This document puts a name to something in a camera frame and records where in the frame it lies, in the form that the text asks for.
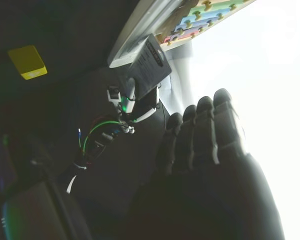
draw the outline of green cable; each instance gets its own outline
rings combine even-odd
[[[121,122],[118,122],[118,121],[104,121],[102,123],[99,123],[98,125],[96,125],[94,128],[91,129],[91,131],[89,132],[89,134],[85,137],[85,140],[84,140],[84,143],[83,143],[83,148],[82,148],[82,153],[83,155],[85,155],[86,153],[86,143],[88,141],[88,137],[89,135],[94,131],[96,130],[98,127],[102,126],[102,125],[105,125],[105,124],[121,124]]]

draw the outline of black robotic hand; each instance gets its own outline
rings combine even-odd
[[[137,192],[122,238],[283,240],[267,180],[244,140],[225,89],[183,117],[173,114],[157,171]]]

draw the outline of black cable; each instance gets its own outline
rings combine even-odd
[[[165,108],[164,108],[164,104],[162,102],[161,102],[161,104],[162,104],[162,111],[163,111],[163,117],[164,117],[164,130],[167,131]]]

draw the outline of yellow box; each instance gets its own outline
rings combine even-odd
[[[14,66],[25,80],[47,74],[47,69],[37,49],[33,45],[8,51]]]

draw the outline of yellow block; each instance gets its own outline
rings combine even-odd
[[[8,51],[14,66],[25,80],[47,74],[47,69],[33,45]]]

